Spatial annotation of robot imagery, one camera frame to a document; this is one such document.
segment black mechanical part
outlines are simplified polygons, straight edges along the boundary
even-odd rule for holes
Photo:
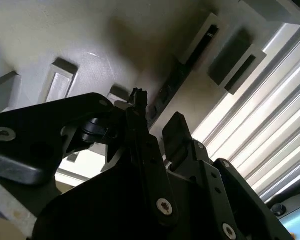
[[[14,140],[0,141],[0,177],[26,185],[50,181],[72,153],[69,145],[81,125],[112,109],[104,96],[90,93],[0,113],[0,127],[16,133]],[[91,145],[78,141],[81,149]]]
[[[0,217],[32,240],[96,231],[100,239],[292,240],[229,162],[209,159],[180,113],[163,131],[166,170],[147,127],[147,93],[131,99],[126,110],[87,94],[0,114],[0,127],[16,133],[0,141]],[[52,178],[61,160],[93,143],[107,144],[103,172],[59,195]]]
[[[273,212],[273,214],[276,215],[277,217],[282,216],[283,214],[286,213],[286,211],[287,208],[281,203],[277,203],[273,205],[271,208],[271,212]]]
[[[235,221],[245,236],[257,240],[293,239],[230,162],[218,159],[213,166],[221,173]],[[251,216],[253,224],[247,221]]]

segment mounting hole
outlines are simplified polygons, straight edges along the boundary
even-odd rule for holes
[[[36,142],[30,146],[30,153],[37,159],[50,159],[54,155],[54,149],[45,142]]]
[[[221,190],[220,190],[218,187],[216,187],[214,190],[215,190],[218,194],[221,194]]]

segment ceiling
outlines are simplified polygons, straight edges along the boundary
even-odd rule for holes
[[[129,93],[133,88],[143,88],[152,102],[170,73],[175,48],[191,38],[189,33],[201,27],[209,12],[223,19],[229,31],[206,65],[236,35],[267,53],[267,64],[276,56],[269,45],[283,24],[266,21],[244,1],[17,0],[16,4],[15,0],[0,0],[0,77],[11,71],[20,75],[8,108],[39,102],[57,58],[78,67],[68,97],[90,92],[107,96],[117,85]],[[210,79],[206,67],[191,72],[152,127],[151,134],[159,141],[163,127],[176,111],[185,115],[194,133],[223,99],[236,102],[233,99],[239,99],[248,88],[243,86],[231,98]],[[263,69],[258,69],[247,84],[252,84]],[[205,134],[199,134],[198,139],[204,142]],[[79,180],[72,182],[77,185],[97,175],[104,163],[104,151],[104,146],[97,146],[94,152],[82,152],[75,163],[63,161],[59,177]]]

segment screw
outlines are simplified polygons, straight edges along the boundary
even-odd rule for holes
[[[224,223],[222,225],[222,229],[223,229],[223,232],[225,233],[225,235],[229,239],[231,239],[231,240],[236,240],[237,239],[237,235],[235,233],[235,230],[229,224]]]
[[[223,161],[222,162],[223,163],[223,165],[227,168],[227,169],[229,169],[230,168],[230,164],[228,163],[228,162],[226,162],[226,161]]]
[[[99,103],[103,106],[108,106],[108,103],[105,100],[100,100]]]
[[[166,216],[170,216],[172,214],[173,209],[167,199],[160,198],[158,201],[156,201],[156,207]]]
[[[16,138],[16,132],[8,127],[0,127],[0,142],[10,142]]]
[[[199,146],[200,149],[204,149],[205,148],[205,146],[201,142],[198,142],[197,144],[198,144],[198,146]]]

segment black metal bracket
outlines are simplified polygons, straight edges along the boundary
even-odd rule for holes
[[[244,234],[249,233],[255,239],[293,239],[229,161],[218,159],[213,166],[222,175],[232,211],[235,212],[235,220]],[[246,221],[251,216],[253,216],[253,224]]]

